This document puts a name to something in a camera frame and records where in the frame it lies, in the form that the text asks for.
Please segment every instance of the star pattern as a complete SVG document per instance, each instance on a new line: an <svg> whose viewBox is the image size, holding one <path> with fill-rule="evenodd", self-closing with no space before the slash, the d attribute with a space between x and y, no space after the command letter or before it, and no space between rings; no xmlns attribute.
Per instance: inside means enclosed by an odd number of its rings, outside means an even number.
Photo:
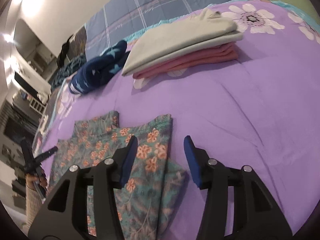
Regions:
<svg viewBox="0 0 320 240"><path fill-rule="evenodd" d="M80 91L80 92L83 92L84 90L82 89L82 87L79 85L78 81L76 81L76 88Z"/></svg>
<svg viewBox="0 0 320 240"><path fill-rule="evenodd" d="M116 57L116 53L119 52L119 51L120 51L120 49L113 49L113 48L111 48L111 50L107 52L106 56L112 55L113 58L115 58L115 57Z"/></svg>
<svg viewBox="0 0 320 240"><path fill-rule="evenodd" d="M109 70L109 73L112 73L113 75L115 75L115 74L118 73L118 71L119 71L120 69L121 69L121 68L119 67L119 65L118 65L118 64L115 64L114 68Z"/></svg>

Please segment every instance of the orange flower print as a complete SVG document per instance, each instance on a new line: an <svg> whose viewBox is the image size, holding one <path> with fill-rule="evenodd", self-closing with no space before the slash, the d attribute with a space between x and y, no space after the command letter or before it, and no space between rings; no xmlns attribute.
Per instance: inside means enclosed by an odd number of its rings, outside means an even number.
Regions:
<svg viewBox="0 0 320 240"><path fill-rule="evenodd" d="M155 142L157 140L157 136L159 135L159 131L156 128L153 128L152 132L148 133L147 142Z"/></svg>
<svg viewBox="0 0 320 240"><path fill-rule="evenodd" d="M100 160L94 160L92 166L97 166L100 163Z"/></svg>
<svg viewBox="0 0 320 240"><path fill-rule="evenodd" d="M70 155L72 155L72 156L74 156L74 151L73 151L73 149L69 149L68 151L67 151L67 154L68 154L68 156L70 156Z"/></svg>
<svg viewBox="0 0 320 240"><path fill-rule="evenodd" d="M121 216L121 213L118 211L118 218L119 218L119 221L122 221L122 216Z"/></svg>
<svg viewBox="0 0 320 240"><path fill-rule="evenodd" d="M166 159L167 158L167 147L163 144L156 143L155 145L155 154L159 159Z"/></svg>
<svg viewBox="0 0 320 240"><path fill-rule="evenodd" d="M92 236L97 236L96 227L89 228L89 234Z"/></svg>
<svg viewBox="0 0 320 240"><path fill-rule="evenodd" d="M95 160L97 156L98 156L97 152L91 152L91 159L92 160Z"/></svg>
<svg viewBox="0 0 320 240"><path fill-rule="evenodd" d="M99 159L100 159L100 160L103 160L105 154L106 154L106 151L105 151L105 150L101 150L101 151L99 152Z"/></svg>
<svg viewBox="0 0 320 240"><path fill-rule="evenodd" d="M101 147L102 147L102 142L101 142L101 141L98 141L98 142L96 143L96 149L97 149L97 150L100 150Z"/></svg>
<svg viewBox="0 0 320 240"><path fill-rule="evenodd" d="M126 143L129 143L132 135L133 135L132 133L128 135L128 137L125 139L125 142L126 142Z"/></svg>
<svg viewBox="0 0 320 240"><path fill-rule="evenodd" d="M116 140L117 140L117 133L116 133L116 132L113 133L113 135L111 136L111 139L112 139L113 141L116 141Z"/></svg>
<svg viewBox="0 0 320 240"><path fill-rule="evenodd" d="M83 127L83 128L88 128L88 123L87 123L87 122L82 122L82 123L81 123L81 127Z"/></svg>
<svg viewBox="0 0 320 240"><path fill-rule="evenodd" d="M105 151L107 151L109 149L109 143L106 143L103 148Z"/></svg>
<svg viewBox="0 0 320 240"><path fill-rule="evenodd" d="M153 157L152 159L146 160L146 171L156 172L157 170L157 157Z"/></svg>
<svg viewBox="0 0 320 240"><path fill-rule="evenodd" d="M129 130L130 130L130 128L122 128L122 129L120 130L121 136L127 135Z"/></svg>
<svg viewBox="0 0 320 240"><path fill-rule="evenodd" d="M129 179L128 180L128 183L127 183L127 186L125 187L127 189L127 191L129 191L130 193L132 191L134 191L134 189L136 188L136 184L134 182L134 179Z"/></svg>
<svg viewBox="0 0 320 240"><path fill-rule="evenodd" d="M144 144L142 146L139 146L138 147L138 150L137 150L137 158L139 159L146 159L147 158L147 155L148 153L151 152L151 147Z"/></svg>

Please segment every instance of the wrinkled fabric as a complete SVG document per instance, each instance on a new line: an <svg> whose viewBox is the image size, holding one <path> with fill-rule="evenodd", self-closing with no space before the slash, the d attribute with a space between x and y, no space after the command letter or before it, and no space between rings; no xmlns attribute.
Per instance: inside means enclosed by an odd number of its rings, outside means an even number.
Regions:
<svg viewBox="0 0 320 240"><path fill-rule="evenodd" d="M44 150L58 138L70 138L75 120L117 110L121 126L132 127L170 113L173 161L188 170L183 139L190 135L196 147L225 166L251 165L295 233L320 196L319 34L291 11L260 0L210 7L237 10L233 15L246 23L236 43L238 60L188 68L180 76L160 74L142 90L132 88L131 76L118 73L103 89L75 100L67 118L57 115ZM268 25L254 28L249 13L264 16ZM51 164L52 158L43 164L47 174ZM205 192L189 180L164 238L196 239L204 206ZM232 216L232 200L228 208ZM228 220L226 232L231 231Z"/></svg>
<svg viewBox="0 0 320 240"><path fill-rule="evenodd" d="M209 49L201 49L182 57L156 64L150 68L134 73L134 79L148 78L159 73L181 70L201 64L220 63L238 58L233 49L233 42L223 44Z"/></svg>
<svg viewBox="0 0 320 240"><path fill-rule="evenodd" d="M133 46L122 75L136 73L155 64L200 49L242 39L237 24L208 8L199 15L147 30Z"/></svg>
<svg viewBox="0 0 320 240"><path fill-rule="evenodd" d="M87 94L106 85L123 68L129 55L129 52L125 52L126 49L127 42L119 41L101 56L89 60L72 77L69 83L70 93Z"/></svg>
<svg viewBox="0 0 320 240"><path fill-rule="evenodd" d="M125 239L157 239L168 226L185 179L183 169L167 159L171 116L159 116L139 127L113 128L117 124L116 111L77 122L74 135L78 137L59 141L49 189L70 165L96 166L116 149L125 147L134 135L139 145L129 181L122 190L114 190L118 216ZM88 191L87 212L89 233L96 235L93 187Z"/></svg>
<svg viewBox="0 0 320 240"><path fill-rule="evenodd" d="M87 62L85 54L81 54L78 57L73 58L67 65L59 69L55 78L50 83L51 90L54 91L57 87L61 86L63 80L71 76L74 72L78 71L81 66Z"/></svg>

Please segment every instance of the floral fabric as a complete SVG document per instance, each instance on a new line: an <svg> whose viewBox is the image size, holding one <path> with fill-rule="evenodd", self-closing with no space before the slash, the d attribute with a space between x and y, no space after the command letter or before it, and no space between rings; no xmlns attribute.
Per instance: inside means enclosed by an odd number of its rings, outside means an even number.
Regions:
<svg viewBox="0 0 320 240"><path fill-rule="evenodd" d="M103 134L119 127L119 113L110 111L104 116L95 117L89 121L76 121L72 137Z"/></svg>
<svg viewBox="0 0 320 240"><path fill-rule="evenodd" d="M122 190L114 190L118 216L125 239L159 239L167 228L185 179L185 171L167 159L171 116L158 116L139 127L106 129L118 124L114 117L117 117L115 111L100 119L78 122L74 134L79 137L59 141L50 189L71 165L96 166L116 149L125 147L135 135L139 144L129 181ZM89 135L91 131L101 133ZM92 187L88 190L87 208L89 233L96 235Z"/></svg>

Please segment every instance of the navy blue cloth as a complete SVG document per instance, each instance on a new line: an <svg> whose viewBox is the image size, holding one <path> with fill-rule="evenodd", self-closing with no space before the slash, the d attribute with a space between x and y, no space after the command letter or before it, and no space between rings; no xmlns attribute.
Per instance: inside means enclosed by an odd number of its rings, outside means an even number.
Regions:
<svg viewBox="0 0 320 240"><path fill-rule="evenodd" d="M87 94L106 85L124 66L129 53L126 41L119 41L99 57L84 64L69 83L72 94Z"/></svg>
<svg viewBox="0 0 320 240"><path fill-rule="evenodd" d="M73 58L67 65L59 69L52 81L51 90L55 90L57 87L61 86L64 79L71 76L74 72L83 66L87 62L85 54L81 54L78 57Z"/></svg>

